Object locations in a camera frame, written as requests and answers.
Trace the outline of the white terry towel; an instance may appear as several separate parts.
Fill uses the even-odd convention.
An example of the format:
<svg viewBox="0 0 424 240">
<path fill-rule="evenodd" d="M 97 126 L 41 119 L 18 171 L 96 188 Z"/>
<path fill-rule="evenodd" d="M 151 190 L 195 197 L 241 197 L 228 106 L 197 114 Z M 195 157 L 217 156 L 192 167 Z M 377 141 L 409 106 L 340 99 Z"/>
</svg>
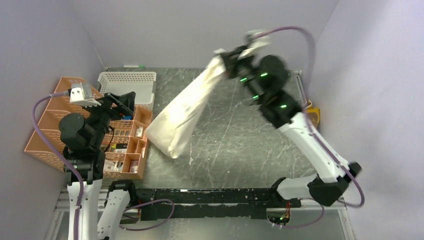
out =
<svg viewBox="0 0 424 240">
<path fill-rule="evenodd" d="M 147 127 L 145 135 L 151 143 L 166 156 L 179 158 L 190 144 L 210 95 L 225 77 L 224 61 L 217 55 Z"/>
</svg>

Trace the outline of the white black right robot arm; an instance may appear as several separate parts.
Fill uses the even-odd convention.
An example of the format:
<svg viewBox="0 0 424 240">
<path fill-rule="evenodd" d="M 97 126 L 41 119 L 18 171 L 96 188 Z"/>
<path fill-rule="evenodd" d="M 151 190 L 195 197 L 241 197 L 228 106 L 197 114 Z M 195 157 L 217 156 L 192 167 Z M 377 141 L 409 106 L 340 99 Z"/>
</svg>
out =
<svg viewBox="0 0 424 240">
<path fill-rule="evenodd" d="M 263 118 L 289 138 L 316 171 L 314 175 L 276 181 L 270 202 L 275 207 L 282 207 L 291 199 L 312 199 L 326 207 L 340 202 L 350 183 L 358 184 L 356 176 L 361 166 L 339 156 L 312 125 L 301 105 L 283 89 L 290 78 L 283 61 L 276 55 L 267 55 L 255 65 L 253 56 L 243 56 L 247 50 L 241 46 L 219 54 L 226 76 L 240 79 Z"/>
</svg>

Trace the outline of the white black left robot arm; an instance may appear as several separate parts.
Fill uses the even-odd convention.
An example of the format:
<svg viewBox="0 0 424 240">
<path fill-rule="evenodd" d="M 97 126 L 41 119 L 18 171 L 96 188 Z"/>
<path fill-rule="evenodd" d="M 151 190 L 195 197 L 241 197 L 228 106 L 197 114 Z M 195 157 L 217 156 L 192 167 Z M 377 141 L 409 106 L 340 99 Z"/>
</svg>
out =
<svg viewBox="0 0 424 240">
<path fill-rule="evenodd" d="M 114 240 L 126 208 L 139 200 L 132 180 L 115 180 L 108 188 L 104 210 L 98 215 L 106 153 L 101 149 L 111 122 L 133 116 L 135 92 L 123 95 L 106 93 L 90 113 L 70 113 L 59 122 L 60 139 L 64 143 L 67 192 L 69 197 L 70 240 Z"/>
</svg>

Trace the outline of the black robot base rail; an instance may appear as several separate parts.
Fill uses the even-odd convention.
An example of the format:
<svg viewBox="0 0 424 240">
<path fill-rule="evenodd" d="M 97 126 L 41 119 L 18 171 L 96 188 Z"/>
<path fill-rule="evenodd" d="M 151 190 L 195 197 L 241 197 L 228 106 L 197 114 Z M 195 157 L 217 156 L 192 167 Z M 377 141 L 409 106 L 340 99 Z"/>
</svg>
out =
<svg viewBox="0 0 424 240">
<path fill-rule="evenodd" d="M 141 221 L 190 218 L 267 219 L 269 209 L 299 208 L 297 198 L 285 200 L 276 188 L 136 188 L 132 180 L 116 180 L 109 191 L 128 190 L 129 206 L 136 208 Z"/>
</svg>

